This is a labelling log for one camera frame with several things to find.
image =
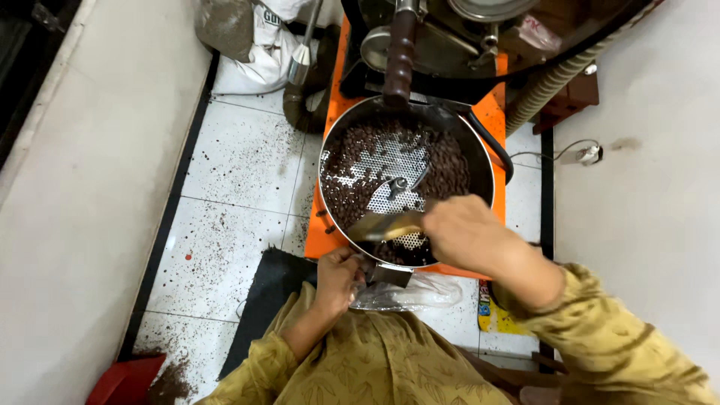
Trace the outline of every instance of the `black floor trim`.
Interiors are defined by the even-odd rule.
[[[148,306],[150,292],[153,290],[155,276],[158,272],[158,267],[160,266],[160,259],[163,257],[163,250],[165,249],[165,243],[167,242],[168,235],[170,234],[170,227],[173,225],[175,212],[177,211],[178,204],[180,203],[180,192],[182,191],[182,186],[185,183],[185,175],[190,166],[192,152],[195,149],[197,136],[200,134],[200,127],[202,126],[202,120],[205,117],[207,105],[210,103],[210,91],[212,90],[212,85],[215,82],[215,73],[217,72],[217,64],[219,61],[220,53],[214,51],[212,53],[210,69],[208,70],[205,78],[205,85],[202,88],[200,100],[198,101],[197,108],[195,109],[195,116],[192,118],[192,123],[190,124],[187,140],[185,141],[185,147],[180,157],[180,163],[178,164],[177,173],[175,173],[173,187],[170,189],[168,203],[165,206],[165,212],[163,213],[163,218],[160,221],[158,235],[155,237],[153,251],[150,253],[150,259],[148,260],[148,266],[145,269],[145,275],[143,275],[143,281],[140,282],[138,298],[135,300],[135,306],[133,307],[132,314],[130,315],[130,323],[127,327],[127,331],[125,332],[125,338],[122,341],[120,353],[117,356],[118,362],[128,361],[132,357],[132,347],[135,345],[135,338],[138,337],[138,331],[140,330],[140,324],[143,320],[143,314],[145,313],[145,308]]]
[[[545,156],[554,154],[554,130],[550,128],[540,135],[540,152]],[[542,160],[540,190],[540,247],[542,254],[555,259],[555,169],[554,161]],[[540,342],[540,354],[550,359],[555,358],[555,350],[549,344]],[[554,374],[555,371],[546,365],[540,365],[540,373]]]

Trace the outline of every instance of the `orange stand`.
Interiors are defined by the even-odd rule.
[[[345,50],[350,36],[350,23],[345,18],[340,31],[340,43],[338,44],[338,57],[333,72],[333,83],[330,87],[330,105],[328,106],[328,120],[325,124],[325,135],[328,136],[330,127],[348,108],[362,100],[362,97],[346,99],[340,94],[340,79],[343,75],[343,63],[345,61]],[[507,58],[502,55],[498,57],[498,70],[507,69]],[[472,107],[480,122],[487,128],[500,145],[505,147],[505,84],[498,84],[485,98]],[[495,176],[495,199],[492,203],[492,211],[505,223],[505,171],[503,171],[500,159],[485,145],[492,161],[492,172]],[[310,211],[310,224],[307,227],[307,240],[305,241],[305,257],[319,259],[320,256],[340,246],[349,244],[345,236],[339,231],[330,231],[334,223],[329,215],[318,215],[325,210],[322,198],[320,197],[320,185],[315,184],[315,194],[312,199],[312,211]],[[445,275],[457,275],[462,277],[479,278],[489,280],[484,275],[475,272],[457,269],[447,264],[436,264],[434,266],[418,269],[426,272],[437,272]]]

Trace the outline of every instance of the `power cord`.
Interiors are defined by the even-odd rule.
[[[547,156],[547,155],[544,155],[544,154],[542,154],[542,153],[537,153],[537,152],[518,152],[518,153],[515,153],[515,154],[510,155],[510,158],[512,159],[512,158],[514,158],[515,156],[518,156],[518,155],[535,155],[535,156],[540,156],[540,157],[545,158],[545,159],[550,159],[550,160],[552,160],[552,161],[556,161],[557,159],[560,159],[560,156],[562,156],[562,154],[564,154],[565,152],[567,152],[568,149],[572,148],[573,146],[575,146],[575,145],[577,145],[577,144],[579,144],[579,143],[583,143],[583,142],[593,142],[593,143],[595,144],[595,146],[597,146],[598,148],[600,147],[600,142],[597,142],[597,141],[594,140],[594,139],[581,139],[581,140],[579,140],[579,141],[575,141],[575,142],[571,143],[570,145],[568,145],[565,149],[563,149],[560,153],[558,153],[557,156],[554,157],[554,158],[553,158],[553,157],[550,157],[550,156]]]

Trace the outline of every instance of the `perforated metal plate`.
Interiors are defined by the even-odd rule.
[[[411,210],[422,211],[425,207],[425,199],[417,193],[410,191],[410,188],[418,181],[427,166],[427,152],[424,147],[407,151],[408,145],[401,143],[395,139],[385,142],[374,154],[363,151],[360,161],[355,163],[350,171],[354,178],[335,176],[336,179],[344,184],[353,184],[365,176],[365,172],[370,168],[370,176],[375,177],[378,172],[382,171],[382,179],[387,179],[375,193],[372,195],[367,209],[378,214],[401,213],[404,207]],[[321,174],[325,175],[325,163],[330,156],[330,151],[324,151],[320,156]],[[390,182],[398,177],[403,177],[408,181],[408,188],[395,196],[394,200],[388,200],[390,196]],[[419,247],[425,241],[420,238],[420,233],[412,233],[410,235],[401,236],[393,241],[393,244],[402,244],[408,249]]]

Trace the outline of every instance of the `wooden handle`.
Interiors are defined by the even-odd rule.
[[[410,100],[417,19],[415,12],[403,10],[395,14],[390,25],[390,47],[382,87],[382,99],[389,107],[407,107]]]

